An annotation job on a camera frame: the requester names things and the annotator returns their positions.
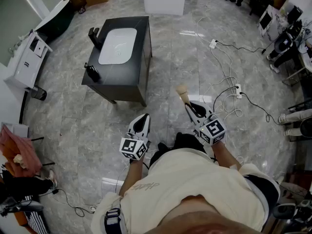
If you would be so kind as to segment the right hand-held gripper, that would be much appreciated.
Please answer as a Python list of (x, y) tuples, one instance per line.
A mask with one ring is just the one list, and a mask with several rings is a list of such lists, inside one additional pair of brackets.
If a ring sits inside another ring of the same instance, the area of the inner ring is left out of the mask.
[(185, 109), (191, 122), (195, 125), (198, 137), (210, 146), (224, 139), (226, 127), (223, 121), (213, 114), (209, 105), (200, 101), (190, 101), (190, 104), (185, 103)]

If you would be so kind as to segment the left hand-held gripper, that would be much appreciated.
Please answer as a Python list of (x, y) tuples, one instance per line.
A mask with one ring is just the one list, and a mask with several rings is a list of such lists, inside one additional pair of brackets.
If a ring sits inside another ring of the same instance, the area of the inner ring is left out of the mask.
[(140, 160), (148, 151), (151, 143), (148, 140), (150, 124), (149, 114), (142, 114), (135, 118), (130, 123), (125, 137), (121, 139), (119, 152), (128, 159)]

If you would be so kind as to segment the beige paper piece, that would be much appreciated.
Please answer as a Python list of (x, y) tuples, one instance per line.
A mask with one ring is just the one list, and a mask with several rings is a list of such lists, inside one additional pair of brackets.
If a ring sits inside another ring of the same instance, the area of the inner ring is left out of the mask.
[(188, 96), (187, 86), (184, 84), (180, 84), (176, 87), (175, 90), (178, 93), (181, 100), (183, 101), (183, 103), (188, 104), (190, 106), (191, 104), (190, 104), (190, 100), (189, 100), (189, 96)]

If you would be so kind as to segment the person's left forearm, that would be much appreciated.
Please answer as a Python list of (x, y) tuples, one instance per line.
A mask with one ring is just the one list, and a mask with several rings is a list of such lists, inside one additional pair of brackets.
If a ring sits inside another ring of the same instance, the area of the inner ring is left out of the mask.
[(124, 197), (124, 194), (130, 189), (136, 182), (142, 179), (143, 159), (133, 160), (130, 163), (130, 167), (123, 185), (120, 188), (119, 195)]

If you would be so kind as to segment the person's right forearm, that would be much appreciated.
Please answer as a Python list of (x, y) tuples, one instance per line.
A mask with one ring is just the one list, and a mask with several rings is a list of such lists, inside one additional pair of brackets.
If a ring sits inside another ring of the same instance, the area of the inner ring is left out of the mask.
[(217, 142), (211, 146), (212, 151), (219, 166), (227, 168), (235, 168), (239, 170), (241, 168), (240, 163), (236, 158), (228, 151), (225, 144), (222, 141)]

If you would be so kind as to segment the person's cream shirt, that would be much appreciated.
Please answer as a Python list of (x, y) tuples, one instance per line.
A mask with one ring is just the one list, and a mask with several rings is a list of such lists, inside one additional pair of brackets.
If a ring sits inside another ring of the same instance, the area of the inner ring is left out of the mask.
[(144, 234), (188, 196), (202, 196), (220, 215), (261, 232), (280, 189), (253, 164), (239, 170), (222, 167), (203, 152), (181, 148), (162, 155), (124, 197), (108, 193), (93, 216), (91, 230)]

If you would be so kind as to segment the black vanity cabinet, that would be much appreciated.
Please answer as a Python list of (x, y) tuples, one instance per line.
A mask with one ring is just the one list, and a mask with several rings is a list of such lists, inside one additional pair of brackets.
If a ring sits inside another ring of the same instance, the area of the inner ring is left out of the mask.
[(129, 101), (139, 102), (145, 107), (150, 62), (153, 56), (149, 17), (107, 19), (97, 34), (102, 45), (107, 34), (117, 28), (137, 30), (131, 58), (124, 64), (101, 65), (98, 62), (101, 50), (93, 47), (87, 63), (97, 69), (100, 80), (93, 82), (85, 69), (81, 84), (88, 86), (112, 104), (117, 101)]

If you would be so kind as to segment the black soap dispenser bottle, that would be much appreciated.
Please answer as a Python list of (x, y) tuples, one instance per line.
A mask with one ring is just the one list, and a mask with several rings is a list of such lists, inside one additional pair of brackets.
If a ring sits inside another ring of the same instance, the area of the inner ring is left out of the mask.
[(86, 69), (87, 75), (92, 79), (93, 82), (98, 82), (100, 80), (100, 75), (93, 65), (85, 63), (84, 68)]

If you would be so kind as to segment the white sink basin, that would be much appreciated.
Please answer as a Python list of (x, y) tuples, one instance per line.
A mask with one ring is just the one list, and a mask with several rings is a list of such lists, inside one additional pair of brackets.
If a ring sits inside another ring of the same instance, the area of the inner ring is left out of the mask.
[(98, 62), (101, 65), (124, 64), (132, 55), (137, 30), (117, 28), (111, 30), (104, 41)]

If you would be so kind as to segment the black faucet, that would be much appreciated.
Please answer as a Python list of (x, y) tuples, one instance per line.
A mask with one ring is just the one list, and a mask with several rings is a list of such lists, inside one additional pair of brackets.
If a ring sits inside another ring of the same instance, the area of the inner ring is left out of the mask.
[(97, 35), (99, 32), (99, 28), (90, 28), (88, 32), (88, 37), (90, 38), (91, 42), (93, 43), (94, 47), (101, 50), (102, 49), (102, 43), (98, 39)]

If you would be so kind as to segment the pink cloth chair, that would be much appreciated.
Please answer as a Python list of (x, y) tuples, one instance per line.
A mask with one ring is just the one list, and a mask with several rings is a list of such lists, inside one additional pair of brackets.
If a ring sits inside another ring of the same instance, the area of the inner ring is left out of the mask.
[[(43, 167), (31, 139), (13, 134), (6, 125), (3, 125), (0, 131), (0, 151), (7, 159), (7, 162), (4, 164), (5, 168), (14, 177), (38, 176)], [(26, 160), (27, 169), (22, 169), (13, 162), (17, 154), (21, 154), (23, 159)]]

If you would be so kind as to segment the cream cloth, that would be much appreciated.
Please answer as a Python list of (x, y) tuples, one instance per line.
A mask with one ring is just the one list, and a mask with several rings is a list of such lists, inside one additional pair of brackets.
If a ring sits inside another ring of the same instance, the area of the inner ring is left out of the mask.
[(18, 164), (22, 169), (27, 169), (28, 168), (27, 162), (26, 162), (26, 160), (23, 159), (23, 156), (21, 154), (17, 154), (14, 157), (13, 162), (15, 164)]

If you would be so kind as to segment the white cabinet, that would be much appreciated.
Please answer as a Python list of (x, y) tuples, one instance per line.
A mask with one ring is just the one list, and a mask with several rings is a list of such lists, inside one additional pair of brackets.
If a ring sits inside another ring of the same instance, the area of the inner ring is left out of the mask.
[(52, 51), (36, 31), (32, 32), (9, 60), (3, 80), (24, 90), (32, 89), (46, 54)]

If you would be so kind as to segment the dark bathtub white rim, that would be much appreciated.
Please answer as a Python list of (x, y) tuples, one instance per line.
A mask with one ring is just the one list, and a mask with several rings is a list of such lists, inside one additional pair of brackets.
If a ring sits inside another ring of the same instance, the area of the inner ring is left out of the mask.
[(74, 9), (70, 1), (62, 0), (34, 31), (44, 36), (46, 43), (52, 42), (67, 30), (73, 17)]

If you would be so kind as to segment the grey rounded helmet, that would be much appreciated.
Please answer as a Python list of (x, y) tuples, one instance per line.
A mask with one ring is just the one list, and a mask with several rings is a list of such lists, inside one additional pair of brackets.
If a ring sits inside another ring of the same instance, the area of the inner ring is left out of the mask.
[(44, 206), (34, 200), (24, 200), (17, 202), (13, 197), (8, 197), (0, 204), (0, 215), (7, 216), (9, 213), (17, 212), (40, 212)]

